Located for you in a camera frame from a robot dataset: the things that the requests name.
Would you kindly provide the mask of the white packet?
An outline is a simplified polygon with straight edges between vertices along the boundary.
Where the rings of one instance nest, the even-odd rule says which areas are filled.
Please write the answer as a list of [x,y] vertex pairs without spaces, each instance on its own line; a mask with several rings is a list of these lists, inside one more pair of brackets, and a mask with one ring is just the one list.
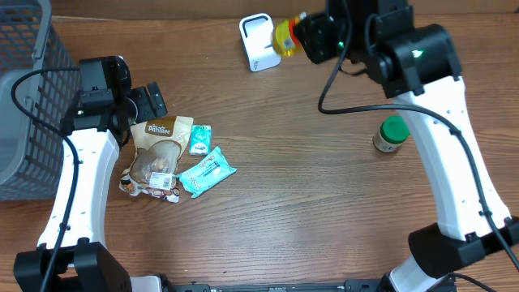
[[175,116],[132,125],[135,157],[122,172],[119,189],[177,203],[178,161],[190,142],[193,122],[192,117]]

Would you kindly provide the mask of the teal tissue packet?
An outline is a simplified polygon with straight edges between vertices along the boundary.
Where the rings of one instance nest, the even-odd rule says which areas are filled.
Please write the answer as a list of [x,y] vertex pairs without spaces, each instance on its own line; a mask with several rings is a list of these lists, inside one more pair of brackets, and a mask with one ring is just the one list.
[[210,153],[212,145],[212,127],[209,125],[193,125],[189,153],[193,156],[205,156]]

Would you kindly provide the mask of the yellow oil bottle silver cap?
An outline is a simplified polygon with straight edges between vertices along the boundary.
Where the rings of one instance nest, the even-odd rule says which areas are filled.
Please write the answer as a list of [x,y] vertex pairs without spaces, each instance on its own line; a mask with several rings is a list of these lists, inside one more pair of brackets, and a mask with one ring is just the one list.
[[302,51],[301,42],[294,34],[294,27],[307,17],[306,12],[285,19],[272,31],[271,40],[274,51],[283,58],[291,57]]

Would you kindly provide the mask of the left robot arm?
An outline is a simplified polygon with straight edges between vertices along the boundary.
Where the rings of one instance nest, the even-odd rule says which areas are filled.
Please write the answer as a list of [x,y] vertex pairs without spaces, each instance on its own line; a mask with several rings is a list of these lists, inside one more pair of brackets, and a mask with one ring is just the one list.
[[133,88],[121,56],[87,58],[75,68],[81,88],[59,127],[20,105],[62,139],[64,154],[50,219],[34,251],[15,257],[23,291],[171,291],[165,275],[132,277],[105,246],[109,181],[130,127],[167,113],[157,84]]

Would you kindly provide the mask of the green lid jar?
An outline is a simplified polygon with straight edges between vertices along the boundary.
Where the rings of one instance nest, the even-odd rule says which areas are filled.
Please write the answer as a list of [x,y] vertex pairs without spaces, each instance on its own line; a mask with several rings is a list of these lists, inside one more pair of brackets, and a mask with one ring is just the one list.
[[404,119],[393,115],[385,119],[373,135],[373,144],[381,152],[395,152],[410,137]]

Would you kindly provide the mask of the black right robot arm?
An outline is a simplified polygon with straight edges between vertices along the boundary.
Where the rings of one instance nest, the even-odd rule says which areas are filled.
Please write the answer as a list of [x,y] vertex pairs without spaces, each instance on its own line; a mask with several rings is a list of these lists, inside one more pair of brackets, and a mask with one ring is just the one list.
[[365,66],[409,128],[431,184],[437,221],[410,234],[409,259],[383,276],[379,290],[446,290],[461,269],[517,245],[518,219],[487,172],[444,27],[417,27],[405,1],[329,1],[300,17],[292,40],[315,64]]

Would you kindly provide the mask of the teal white box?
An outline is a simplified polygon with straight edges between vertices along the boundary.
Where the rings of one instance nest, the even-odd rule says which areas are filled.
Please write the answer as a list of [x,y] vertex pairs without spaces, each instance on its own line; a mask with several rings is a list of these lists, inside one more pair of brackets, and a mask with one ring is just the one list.
[[202,161],[178,175],[183,188],[196,199],[237,172],[226,160],[219,146],[216,146]]

